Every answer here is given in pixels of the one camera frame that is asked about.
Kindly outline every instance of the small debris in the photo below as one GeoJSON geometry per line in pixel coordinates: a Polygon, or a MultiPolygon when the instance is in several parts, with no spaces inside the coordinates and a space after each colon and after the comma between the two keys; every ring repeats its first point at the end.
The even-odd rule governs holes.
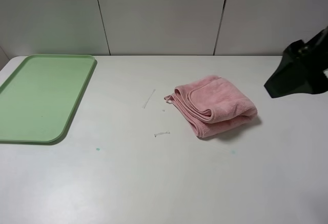
{"type": "Polygon", "coordinates": [[[147,105],[148,101],[150,100],[150,98],[152,97],[152,95],[154,94],[155,91],[156,91],[156,89],[153,90],[152,94],[150,94],[149,98],[147,99],[145,104],[142,106],[144,109],[146,108],[146,105],[147,105]]]}
{"type": "Polygon", "coordinates": [[[155,133],[154,136],[156,138],[157,136],[163,135],[163,134],[171,134],[171,132],[170,131],[166,131],[166,132],[163,132],[163,133],[155,133]]]}

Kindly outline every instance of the panel seam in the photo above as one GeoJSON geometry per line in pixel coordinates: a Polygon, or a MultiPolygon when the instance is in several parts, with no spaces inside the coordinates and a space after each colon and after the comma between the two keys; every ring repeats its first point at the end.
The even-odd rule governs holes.
{"type": "Polygon", "coordinates": [[[215,55],[216,47],[217,47],[217,42],[219,40],[219,34],[220,34],[220,30],[221,30],[221,25],[222,25],[222,20],[223,20],[223,15],[224,15],[224,9],[226,8],[226,3],[227,3],[227,0],[224,0],[223,7],[222,7],[221,18],[220,18],[220,23],[219,23],[219,29],[217,30],[217,35],[216,35],[216,41],[215,41],[213,56],[215,55]]]}
{"type": "Polygon", "coordinates": [[[111,50],[109,49],[109,44],[108,44],[108,39],[107,39],[107,33],[106,33],[106,29],[105,29],[103,14],[101,13],[101,8],[100,8],[99,0],[97,0],[97,2],[98,2],[98,8],[99,8],[101,22],[102,22],[102,28],[103,28],[104,33],[105,33],[105,38],[106,38],[106,43],[107,43],[107,47],[108,47],[108,52],[109,52],[109,55],[111,56],[112,54],[111,54],[111,50]]]}

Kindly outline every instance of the tray rim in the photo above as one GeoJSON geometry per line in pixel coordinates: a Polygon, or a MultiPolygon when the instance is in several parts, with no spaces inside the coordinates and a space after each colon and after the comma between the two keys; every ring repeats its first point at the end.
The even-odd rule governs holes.
{"type": "Polygon", "coordinates": [[[72,107],[72,110],[69,113],[68,119],[63,127],[63,130],[61,133],[51,140],[5,140],[0,139],[0,144],[23,144],[23,145],[55,145],[62,141],[68,130],[71,126],[71,123],[73,121],[73,118],[75,116],[75,113],[78,109],[78,106],[82,100],[82,97],[87,89],[87,86],[90,82],[91,76],[95,70],[95,67],[97,65],[97,60],[92,55],[76,55],[76,54],[33,54],[30,56],[25,57],[25,59],[16,67],[16,69],[8,76],[8,78],[3,82],[3,84],[0,86],[0,94],[1,92],[6,88],[6,86],[12,81],[12,79],[17,75],[17,73],[22,69],[22,67],[28,62],[29,60],[36,58],[36,57],[82,57],[82,58],[89,58],[90,60],[93,60],[92,66],[90,68],[90,71],[87,74],[87,77],[82,85],[82,88],[80,92],[77,95],[76,101],[72,107]]]}

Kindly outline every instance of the white table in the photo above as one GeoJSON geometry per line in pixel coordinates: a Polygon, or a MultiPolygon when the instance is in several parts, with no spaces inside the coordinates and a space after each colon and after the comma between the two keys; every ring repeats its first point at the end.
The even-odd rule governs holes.
{"type": "Polygon", "coordinates": [[[328,223],[328,93],[271,99],[263,84],[280,57],[96,59],[62,142],[0,145],[0,223],[328,223]],[[163,97],[209,74],[234,83],[260,120],[196,138],[163,97]]]}

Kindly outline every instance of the plastic tray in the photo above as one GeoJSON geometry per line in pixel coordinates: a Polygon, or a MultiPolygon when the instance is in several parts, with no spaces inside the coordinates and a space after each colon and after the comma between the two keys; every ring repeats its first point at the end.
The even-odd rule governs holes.
{"type": "Polygon", "coordinates": [[[88,55],[32,55],[0,87],[0,143],[55,144],[97,61],[88,55]]]}

